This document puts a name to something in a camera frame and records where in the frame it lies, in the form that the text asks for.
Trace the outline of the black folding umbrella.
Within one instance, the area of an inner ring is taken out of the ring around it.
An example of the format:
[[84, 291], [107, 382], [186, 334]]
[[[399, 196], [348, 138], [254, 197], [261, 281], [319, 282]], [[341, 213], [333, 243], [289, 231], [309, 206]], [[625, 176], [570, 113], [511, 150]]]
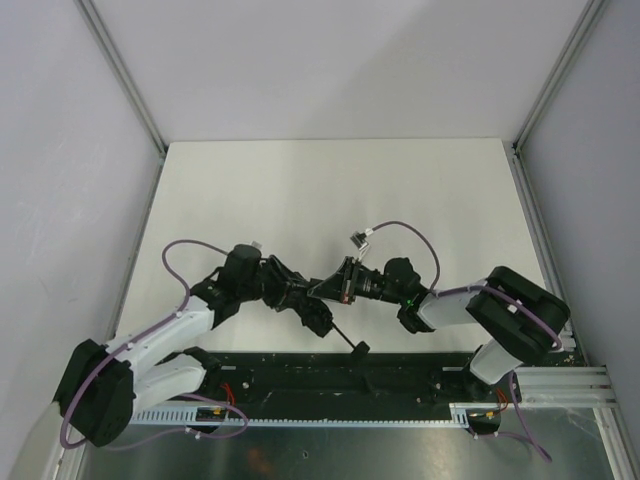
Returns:
[[336, 332], [351, 348], [351, 357], [360, 361], [370, 352], [370, 346], [360, 341], [355, 343], [337, 326], [329, 307], [320, 299], [307, 295], [305, 291], [294, 291], [288, 296], [289, 307], [299, 316], [304, 327], [320, 338], [331, 331]]

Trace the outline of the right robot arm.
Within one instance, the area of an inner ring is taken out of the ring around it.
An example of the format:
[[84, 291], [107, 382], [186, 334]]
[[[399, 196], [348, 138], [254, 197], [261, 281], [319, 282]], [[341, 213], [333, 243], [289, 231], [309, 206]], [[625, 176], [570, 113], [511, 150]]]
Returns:
[[412, 334], [478, 324], [490, 340], [464, 368], [471, 381], [492, 387], [523, 364], [563, 349], [560, 332], [567, 304], [516, 271], [498, 266], [484, 279], [449, 290], [427, 288], [407, 258], [392, 258], [383, 271], [347, 257], [324, 280], [313, 279], [312, 298], [351, 304], [357, 298], [400, 307], [397, 318]]

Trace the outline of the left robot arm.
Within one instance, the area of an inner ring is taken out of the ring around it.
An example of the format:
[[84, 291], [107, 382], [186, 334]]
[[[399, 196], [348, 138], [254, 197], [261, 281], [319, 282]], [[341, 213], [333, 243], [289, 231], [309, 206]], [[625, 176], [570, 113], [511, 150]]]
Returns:
[[64, 449], [108, 446], [136, 414], [176, 396], [194, 396], [211, 362], [192, 341], [236, 315], [244, 303], [291, 310], [322, 334], [330, 328], [330, 314], [308, 294], [309, 281], [277, 257], [263, 257], [255, 246], [236, 245], [223, 265], [194, 285], [171, 265], [165, 268], [184, 290], [173, 311], [136, 333], [102, 344], [88, 339], [73, 350], [53, 398]]

